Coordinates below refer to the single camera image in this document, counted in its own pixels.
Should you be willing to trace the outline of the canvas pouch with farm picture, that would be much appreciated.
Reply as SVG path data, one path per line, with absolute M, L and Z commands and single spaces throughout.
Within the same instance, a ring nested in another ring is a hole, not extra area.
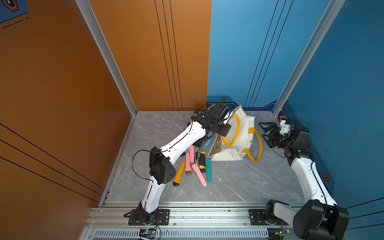
M 241 106 L 231 112 L 227 124 L 231 125 L 226 137 L 218 136 L 208 156 L 211 161 L 241 161 L 245 156 L 258 162 L 263 153 L 263 141 L 256 131 L 255 118 L 245 113 Z M 259 152 L 256 157 L 251 154 L 254 137 L 259 141 Z

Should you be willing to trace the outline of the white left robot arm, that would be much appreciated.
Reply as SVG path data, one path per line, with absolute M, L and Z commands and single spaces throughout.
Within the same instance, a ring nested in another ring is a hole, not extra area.
M 196 110 L 190 124 L 180 135 L 161 148 L 154 147 L 147 150 L 150 154 L 149 186 L 137 208 L 145 224 L 151 224 L 156 219 L 164 187 L 176 177 L 175 162 L 208 132 L 225 137 L 231 129 L 231 125 L 228 124 L 231 116 L 232 109 L 220 103 L 215 104 L 210 110 L 203 112 Z

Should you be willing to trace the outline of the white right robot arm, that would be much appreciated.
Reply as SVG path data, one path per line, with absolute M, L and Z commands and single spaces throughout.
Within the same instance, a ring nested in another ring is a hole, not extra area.
M 259 123 L 269 148 L 284 150 L 284 157 L 294 170 L 304 194 L 305 204 L 295 210 L 289 204 L 269 200 L 263 211 L 268 225 L 288 224 L 302 240 L 341 240 L 350 221 L 349 212 L 339 207 L 325 186 L 307 148 L 309 129 L 281 122 Z

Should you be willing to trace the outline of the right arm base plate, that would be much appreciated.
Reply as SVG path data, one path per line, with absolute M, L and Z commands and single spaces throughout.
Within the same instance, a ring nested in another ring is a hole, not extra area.
M 295 212 L 291 210 L 250 209 L 249 217 L 252 226 L 280 226 L 281 224 L 291 226 Z

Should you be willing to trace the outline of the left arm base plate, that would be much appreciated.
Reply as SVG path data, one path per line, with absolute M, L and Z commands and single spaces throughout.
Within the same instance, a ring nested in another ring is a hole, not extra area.
M 124 217 L 129 218 L 129 226 L 159 225 L 167 226 L 170 220 L 169 209 L 157 209 L 153 213 L 146 213 L 141 209 L 134 209 L 125 214 Z

